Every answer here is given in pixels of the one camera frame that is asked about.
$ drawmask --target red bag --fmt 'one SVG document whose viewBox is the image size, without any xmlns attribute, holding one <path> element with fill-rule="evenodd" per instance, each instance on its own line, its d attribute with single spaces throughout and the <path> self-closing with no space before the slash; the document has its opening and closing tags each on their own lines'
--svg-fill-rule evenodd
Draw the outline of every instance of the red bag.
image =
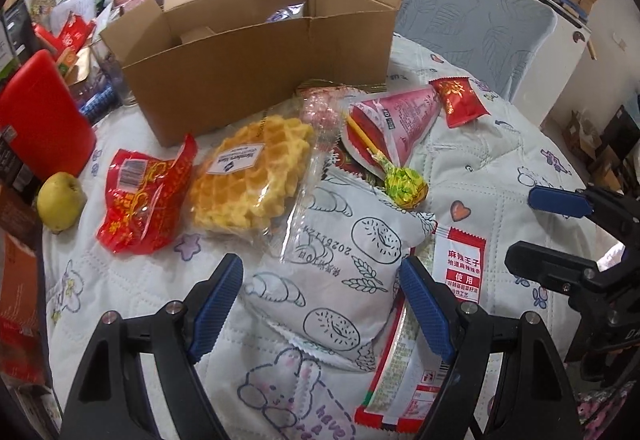
<svg viewBox="0 0 640 440">
<path fill-rule="evenodd" d="M 174 239 L 198 146 L 187 135 L 175 160 L 120 149 L 109 167 L 107 214 L 97 238 L 113 253 L 148 255 Z"/>
<path fill-rule="evenodd" d="M 471 88 L 468 77 L 443 77 L 429 81 L 429 84 L 440 95 L 449 128 L 465 125 L 480 115 L 489 115 Z"/>
</svg>

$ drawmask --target screw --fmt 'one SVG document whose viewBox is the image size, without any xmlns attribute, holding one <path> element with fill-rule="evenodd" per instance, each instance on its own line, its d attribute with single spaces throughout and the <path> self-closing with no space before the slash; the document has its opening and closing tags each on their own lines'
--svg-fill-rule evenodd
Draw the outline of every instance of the screw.
<svg viewBox="0 0 640 440">
<path fill-rule="evenodd" d="M 460 309 L 467 315 L 475 314 L 478 311 L 478 305 L 471 301 L 465 301 L 460 305 Z"/>
<path fill-rule="evenodd" d="M 617 325 L 620 322 L 620 314 L 613 309 L 609 310 L 607 312 L 607 321 L 609 321 L 610 325 Z"/>
<path fill-rule="evenodd" d="M 102 322 L 106 325 L 110 325 L 111 323 L 117 321 L 120 314 L 118 314 L 115 310 L 110 310 L 102 314 Z"/>
<path fill-rule="evenodd" d="M 524 319 L 526 319 L 527 323 L 530 325 L 537 325 L 540 323 L 540 316 L 535 312 L 527 312 L 524 314 Z"/>
<path fill-rule="evenodd" d="M 182 301 L 170 301 L 164 307 L 164 309 L 166 310 L 167 314 L 171 314 L 171 315 L 174 315 L 174 314 L 177 314 L 178 312 L 181 312 L 182 308 L 184 308 L 184 305 L 182 304 Z"/>
</svg>

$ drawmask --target waffle label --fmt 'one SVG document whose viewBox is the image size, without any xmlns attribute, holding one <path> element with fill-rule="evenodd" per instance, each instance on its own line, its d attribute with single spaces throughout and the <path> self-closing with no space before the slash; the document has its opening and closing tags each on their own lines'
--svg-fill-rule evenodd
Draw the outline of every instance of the waffle label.
<svg viewBox="0 0 640 440">
<path fill-rule="evenodd" d="M 238 146 L 220 153 L 213 161 L 207 173 L 212 175 L 228 175 L 235 171 L 247 169 L 255 164 L 264 144 L 250 144 Z"/>
</svg>

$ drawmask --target wall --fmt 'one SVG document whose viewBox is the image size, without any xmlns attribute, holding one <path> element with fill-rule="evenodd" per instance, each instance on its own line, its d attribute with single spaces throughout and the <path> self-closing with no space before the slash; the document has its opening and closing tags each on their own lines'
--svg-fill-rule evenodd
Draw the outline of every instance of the wall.
<svg viewBox="0 0 640 440">
<path fill-rule="evenodd" d="M 589 27 L 598 60 L 592 61 L 588 52 L 582 55 L 551 117 L 565 125 L 572 109 L 586 109 L 602 130 L 640 81 L 640 12 L 633 0 L 598 0 Z M 613 33 L 625 40 L 626 51 L 614 42 Z"/>
</svg>

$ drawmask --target lollipop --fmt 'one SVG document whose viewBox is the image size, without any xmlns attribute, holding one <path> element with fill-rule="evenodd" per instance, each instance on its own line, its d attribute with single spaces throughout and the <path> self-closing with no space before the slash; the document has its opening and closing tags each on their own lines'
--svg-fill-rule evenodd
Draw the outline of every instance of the lollipop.
<svg viewBox="0 0 640 440">
<path fill-rule="evenodd" d="M 429 188 L 420 174 L 414 169 L 393 165 L 348 113 L 345 117 L 347 124 L 369 148 L 371 157 L 385 170 L 385 191 L 389 198 L 402 209 L 412 209 L 422 202 Z"/>
</svg>

